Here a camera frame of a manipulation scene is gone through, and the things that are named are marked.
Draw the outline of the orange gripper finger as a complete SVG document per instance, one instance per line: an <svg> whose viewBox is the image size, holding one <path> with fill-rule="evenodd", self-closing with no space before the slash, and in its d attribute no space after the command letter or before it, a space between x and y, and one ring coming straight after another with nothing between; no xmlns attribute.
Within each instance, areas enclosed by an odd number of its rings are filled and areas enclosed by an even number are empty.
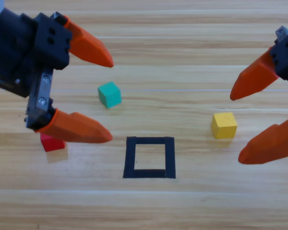
<svg viewBox="0 0 288 230"><path fill-rule="evenodd" d="M114 66L113 58L106 46L85 29L77 25L70 18L64 27L72 33L69 52L81 60L111 68Z"/></svg>
<svg viewBox="0 0 288 230"><path fill-rule="evenodd" d="M55 110L51 121L36 132L67 142L105 143L113 140L112 134L98 121L78 112L68 114L59 109Z"/></svg>
<svg viewBox="0 0 288 230"><path fill-rule="evenodd" d="M264 164L288 157L288 120L252 138L239 154L242 164Z"/></svg>

